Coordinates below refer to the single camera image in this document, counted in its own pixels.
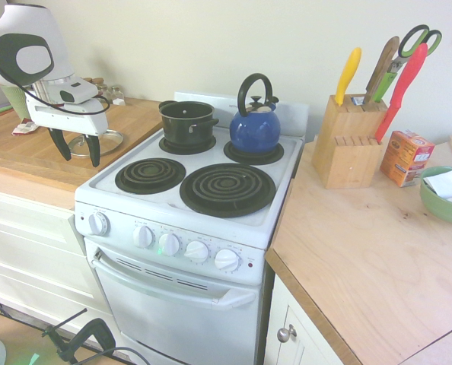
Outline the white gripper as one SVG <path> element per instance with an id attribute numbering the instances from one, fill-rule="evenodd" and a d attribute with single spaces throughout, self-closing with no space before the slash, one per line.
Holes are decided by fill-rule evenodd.
<path id="1" fill-rule="evenodd" d="M 63 131 L 76 132 L 86 134 L 85 141 L 92 166 L 100 165 L 100 142 L 97 135 L 103 134 L 108 128 L 106 114 L 100 101 L 90 99 L 77 104 L 64 103 L 60 111 L 27 95 L 27 109 L 33 122 L 38 126 L 49 128 L 50 137 L 65 160 L 71 160 L 72 154 Z"/>

